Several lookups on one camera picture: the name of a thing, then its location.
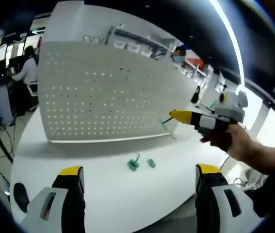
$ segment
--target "computer monitor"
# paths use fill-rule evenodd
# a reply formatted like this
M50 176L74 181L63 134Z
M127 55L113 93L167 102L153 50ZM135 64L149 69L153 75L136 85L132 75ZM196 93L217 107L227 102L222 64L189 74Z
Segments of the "computer monitor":
M24 62L25 62L25 57L23 55L11 58L9 60L9 69L11 71L14 71L13 73L15 74L19 73L23 68Z
M0 61L0 79L5 78L6 75L7 75L6 61L5 60L1 60Z

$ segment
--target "hand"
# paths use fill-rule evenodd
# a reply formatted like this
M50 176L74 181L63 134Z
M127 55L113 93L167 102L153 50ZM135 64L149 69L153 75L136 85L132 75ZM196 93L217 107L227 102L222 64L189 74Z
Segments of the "hand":
M225 132L213 131L200 141L210 142L211 146L219 147L236 160L242 160L248 156L253 145L253 140L238 124L230 124Z

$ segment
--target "yellow and gray tool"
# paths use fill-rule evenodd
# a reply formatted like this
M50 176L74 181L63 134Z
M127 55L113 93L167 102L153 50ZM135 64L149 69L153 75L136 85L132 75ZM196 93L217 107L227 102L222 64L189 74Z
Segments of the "yellow and gray tool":
M29 203L21 226L28 233L84 233L83 194L83 168L62 170L52 187L44 188Z
M194 125L194 128L203 135L216 129L225 131L229 124L243 123L245 117L243 108L247 106L248 101L245 92L240 91L238 95L233 92L223 92L217 100L214 114L173 110L169 113L171 118L163 124L171 119L176 119L181 123Z
M205 164L195 168L197 233L250 233L261 223L253 201L229 185L220 169Z

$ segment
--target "green clip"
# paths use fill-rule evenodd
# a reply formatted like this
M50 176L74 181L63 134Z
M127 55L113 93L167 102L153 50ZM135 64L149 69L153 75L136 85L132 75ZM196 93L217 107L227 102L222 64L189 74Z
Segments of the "green clip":
M152 159L148 159L148 160L147 160L147 163L148 163L148 165L149 165L151 168L155 168L155 167L156 167L155 161L153 161Z
M132 170L132 171L136 171L136 169L139 167L138 164L138 159L139 159L140 155L138 154L136 160L132 160L130 159L130 161L128 161L128 167Z

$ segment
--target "person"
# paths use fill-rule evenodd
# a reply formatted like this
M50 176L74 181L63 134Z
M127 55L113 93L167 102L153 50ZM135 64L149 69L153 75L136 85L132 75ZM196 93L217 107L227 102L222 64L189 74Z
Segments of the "person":
M26 47L24 50L24 57L26 59L22 70L12 75L12 79L17 81L12 90L12 100L16 109L16 114L22 116L28 110L31 102L31 95L28 91L27 85L37 82L37 64L32 46ZM36 92L36 86L31 86L33 92Z
M184 45L177 46L174 52L170 56L169 64L178 70L184 66L184 61L186 59L186 47Z
M200 94L200 86L197 86L195 92L194 92L194 96L191 99L191 103L196 104L199 101L199 94Z
M226 146L227 135L232 139L229 147ZM261 188L248 191L246 194L252 199L254 210L260 217L269 216L272 219L264 222L264 224L268 224L268 227L264 229L275 227L275 148L264 146L252 140L249 134L238 124L231 124L226 132L213 131L204 136L201 142L210 142L211 146L226 151L230 157L269 175Z

